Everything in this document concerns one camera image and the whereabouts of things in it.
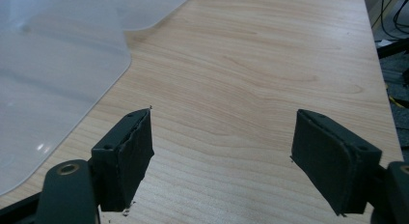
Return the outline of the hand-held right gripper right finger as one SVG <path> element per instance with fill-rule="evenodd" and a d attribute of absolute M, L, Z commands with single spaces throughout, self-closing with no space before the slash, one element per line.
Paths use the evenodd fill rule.
<path fill-rule="evenodd" d="M 366 187 L 382 152 L 329 117 L 297 111 L 291 159 L 330 204 L 335 214 L 362 213 Z"/>

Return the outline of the translucent plastic mat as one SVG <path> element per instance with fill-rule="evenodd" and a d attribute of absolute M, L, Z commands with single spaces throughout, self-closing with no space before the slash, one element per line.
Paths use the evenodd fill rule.
<path fill-rule="evenodd" d="M 0 196 L 28 180 L 131 64 L 124 34 L 187 0 L 0 0 Z"/>

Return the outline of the black metal stand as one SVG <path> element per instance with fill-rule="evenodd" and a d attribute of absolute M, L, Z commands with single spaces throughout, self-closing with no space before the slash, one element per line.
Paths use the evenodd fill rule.
<path fill-rule="evenodd" d="M 400 52 L 409 52 L 409 38 L 395 42 L 382 40 L 377 48 L 379 59 L 390 57 Z"/>

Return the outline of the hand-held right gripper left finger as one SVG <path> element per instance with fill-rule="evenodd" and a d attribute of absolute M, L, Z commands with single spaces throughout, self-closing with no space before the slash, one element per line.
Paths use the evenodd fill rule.
<path fill-rule="evenodd" d="M 102 211 L 131 206 L 153 156 L 149 108 L 125 115 L 95 144 L 90 167 Z"/>

